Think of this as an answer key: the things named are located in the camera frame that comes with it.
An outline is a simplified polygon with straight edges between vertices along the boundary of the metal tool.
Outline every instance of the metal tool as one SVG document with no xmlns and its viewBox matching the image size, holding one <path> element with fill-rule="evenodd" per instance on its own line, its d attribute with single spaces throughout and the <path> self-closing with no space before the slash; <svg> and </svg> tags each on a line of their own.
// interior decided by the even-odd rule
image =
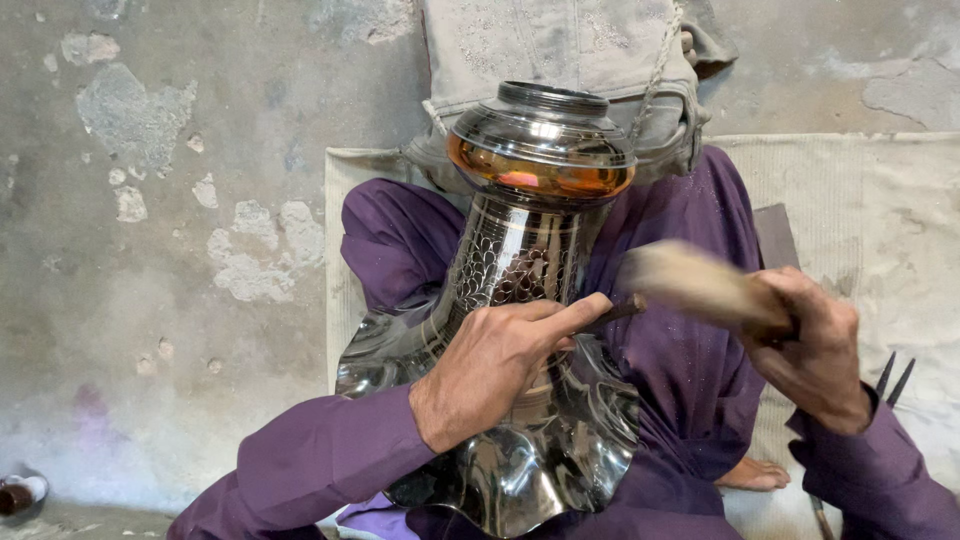
<svg viewBox="0 0 960 540">
<path fill-rule="evenodd" d="M 629 299 L 611 307 L 606 313 L 600 315 L 597 320 L 583 327 L 577 333 L 597 333 L 609 323 L 617 319 L 633 317 L 647 310 L 647 301 L 640 293 L 634 293 Z"/>
</svg>

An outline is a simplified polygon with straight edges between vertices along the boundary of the hand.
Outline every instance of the hand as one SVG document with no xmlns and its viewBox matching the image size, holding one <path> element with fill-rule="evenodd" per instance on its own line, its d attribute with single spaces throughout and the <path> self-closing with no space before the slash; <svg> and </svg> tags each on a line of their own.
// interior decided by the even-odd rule
<svg viewBox="0 0 960 540">
<path fill-rule="evenodd" d="M 796 268 L 764 270 L 751 278 L 773 287 L 800 323 L 800 339 L 776 348 L 741 335 L 756 370 L 828 430 L 865 430 L 873 405 L 860 385 L 856 309 L 830 298 Z"/>
<path fill-rule="evenodd" d="M 472 311 L 437 365 L 410 388 L 423 442 L 439 454 L 496 426 L 547 357 L 575 347 L 569 336 L 611 306 L 594 293 L 569 307 L 537 300 Z"/>
</svg>

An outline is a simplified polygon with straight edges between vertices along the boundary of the purple sleeve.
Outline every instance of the purple sleeve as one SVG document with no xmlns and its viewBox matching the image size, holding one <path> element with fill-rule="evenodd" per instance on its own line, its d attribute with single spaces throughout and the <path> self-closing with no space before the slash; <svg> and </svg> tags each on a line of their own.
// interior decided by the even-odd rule
<svg viewBox="0 0 960 540">
<path fill-rule="evenodd" d="M 323 538 L 315 523 L 434 457 L 417 433 L 409 388 L 287 410 L 244 439 L 236 471 L 181 513 L 168 540 Z"/>
<path fill-rule="evenodd" d="M 844 512 L 844 538 L 957 538 L 960 507 L 926 471 L 887 404 L 872 389 L 872 424 L 859 435 L 827 430 L 804 412 L 787 423 L 803 440 L 790 451 L 806 467 L 804 490 Z"/>
</svg>

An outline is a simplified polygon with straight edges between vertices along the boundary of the wooden handle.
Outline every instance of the wooden handle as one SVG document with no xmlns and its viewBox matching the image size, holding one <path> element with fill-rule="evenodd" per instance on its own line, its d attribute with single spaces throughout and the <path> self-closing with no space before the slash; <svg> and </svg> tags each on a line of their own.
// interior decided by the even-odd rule
<svg viewBox="0 0 960 540">
<path fill-rule="evenodd" d="M 617 284 L 762 342 L 797 335 L 793 319 L 770 286 L 678 240 L 627 252 Z"/>
</svg>

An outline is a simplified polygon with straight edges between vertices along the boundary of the bare foot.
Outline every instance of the bare foot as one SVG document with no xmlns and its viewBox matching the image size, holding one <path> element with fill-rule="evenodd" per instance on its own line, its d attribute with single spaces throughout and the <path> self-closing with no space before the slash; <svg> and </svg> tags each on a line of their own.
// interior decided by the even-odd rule
<svg viewBox="0 0 960 540">
<path fill-rule="evenodd" d="M 720 477 L 714 485 L 745 489 L 747 491 L 774 491 L 790 483 L 786 470 L 772 461 L 757 461 L 744 457 L 733 470 Z"/>
</svg>

